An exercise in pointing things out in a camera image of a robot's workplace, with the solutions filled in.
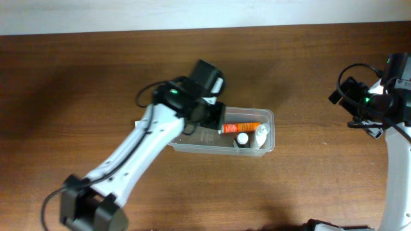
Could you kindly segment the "dark bottle white cap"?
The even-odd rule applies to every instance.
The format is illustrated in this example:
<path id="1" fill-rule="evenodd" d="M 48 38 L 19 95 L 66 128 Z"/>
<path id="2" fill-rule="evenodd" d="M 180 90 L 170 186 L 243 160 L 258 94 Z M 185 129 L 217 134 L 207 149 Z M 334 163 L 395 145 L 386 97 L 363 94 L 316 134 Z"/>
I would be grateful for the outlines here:
<path id="1" fill-rule="evenodd" d="M 246 133 L 239 133 L 233 141 L 235 148 L 249 148 L 249 136 Z"/>

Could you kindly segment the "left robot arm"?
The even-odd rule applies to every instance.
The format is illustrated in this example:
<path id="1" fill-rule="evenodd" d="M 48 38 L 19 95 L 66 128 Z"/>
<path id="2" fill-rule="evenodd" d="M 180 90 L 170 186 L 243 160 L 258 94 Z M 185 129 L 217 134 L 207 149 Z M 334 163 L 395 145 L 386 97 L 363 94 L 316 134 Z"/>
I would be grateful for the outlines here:
<path id="1" fill-rule="evenodd" d="M 83 179 L 71 175 L 64 182 L 60 223 L 68 229 L 127 230 L 123 206 L 168 143 L 187 125 L 222 127 L 225 104 L 216 99 L 225 88 L 225 76 L 213 64 L 199 60 L 189 76 L 150 86 L 151 102 L 123 143 Z"/>

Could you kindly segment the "orange tablet tube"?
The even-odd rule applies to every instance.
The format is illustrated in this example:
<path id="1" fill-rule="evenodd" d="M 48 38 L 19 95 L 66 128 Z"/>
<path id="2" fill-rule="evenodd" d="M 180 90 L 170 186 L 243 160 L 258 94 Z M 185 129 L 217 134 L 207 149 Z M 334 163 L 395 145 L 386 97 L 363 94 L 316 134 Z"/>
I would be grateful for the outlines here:
<path id="1" fill-rule="evenodd" d="M 219 134 L 222 133 L 242 133 L 242 132 L 253 132 L 255 131 L 261 123 L 232 123 L 223 124 L 218 130 Z"/>

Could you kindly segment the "clear plastic container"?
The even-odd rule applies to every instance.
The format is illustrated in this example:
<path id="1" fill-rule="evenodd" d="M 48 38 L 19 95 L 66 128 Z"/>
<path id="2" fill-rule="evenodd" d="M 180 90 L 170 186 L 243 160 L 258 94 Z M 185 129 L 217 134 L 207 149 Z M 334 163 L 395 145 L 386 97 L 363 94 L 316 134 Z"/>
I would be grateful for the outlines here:
<path id="1" fill-rule="evenodd" d="M 268 109 L 228 107 L 222 131 L 196 128 L 179 135 L 169 145 L 176 151 L 260 157 L 275 146 L 274 114 Z"/>

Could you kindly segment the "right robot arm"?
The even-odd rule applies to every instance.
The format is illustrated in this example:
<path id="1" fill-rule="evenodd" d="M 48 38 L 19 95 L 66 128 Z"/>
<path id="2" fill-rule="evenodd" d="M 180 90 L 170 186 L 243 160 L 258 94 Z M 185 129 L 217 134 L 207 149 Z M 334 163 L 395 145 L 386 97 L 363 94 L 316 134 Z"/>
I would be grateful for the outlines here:
<path id="1" fill-rule="evenodd" d="M 380 230 L 410 230 L 410 53 L 392 53 L 379 80 L 368 87 L 353 77 L 337 80 L 329 96 L 352 115 L 347 126 L 385 136 L 388 173 Z"/>

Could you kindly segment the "white plastic bottle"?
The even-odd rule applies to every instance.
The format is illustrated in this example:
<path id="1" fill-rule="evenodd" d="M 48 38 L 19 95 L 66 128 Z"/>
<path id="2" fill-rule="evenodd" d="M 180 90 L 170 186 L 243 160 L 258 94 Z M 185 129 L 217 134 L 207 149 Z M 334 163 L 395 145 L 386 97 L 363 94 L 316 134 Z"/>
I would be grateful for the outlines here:
<path id="1" fill-rule="evenodd" d="M 270 130 L 271 128 L 268 124 L 266 123 L 260 124 L 256 128 L 250 140 L 250 148 L 260 149 L 264 145 L 265 141 L 267 140 L 267 135 L 269 134 Z"/>

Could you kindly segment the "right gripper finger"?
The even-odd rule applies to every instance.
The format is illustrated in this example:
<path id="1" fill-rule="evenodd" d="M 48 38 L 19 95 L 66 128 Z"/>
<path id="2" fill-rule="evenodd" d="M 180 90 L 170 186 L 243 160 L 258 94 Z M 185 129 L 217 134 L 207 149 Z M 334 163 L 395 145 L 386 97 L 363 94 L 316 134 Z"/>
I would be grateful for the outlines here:
<path id="1" fill-rule="evenodd" d="M 341 100 L 341 98 L 342 97 L 337 90 L 333 91 L 333 93 L 328 97 L 329 101 L 334 105 L 336 105 Z"/>
<path id="2" fill-rule="evenodd" d="M 351 121 L 347 123 L 347 127 L 354 129 L 380 129 L 382 128 L 382 124 L 371 120 L 360 120 L 359 118 L 354 117 Z"/>

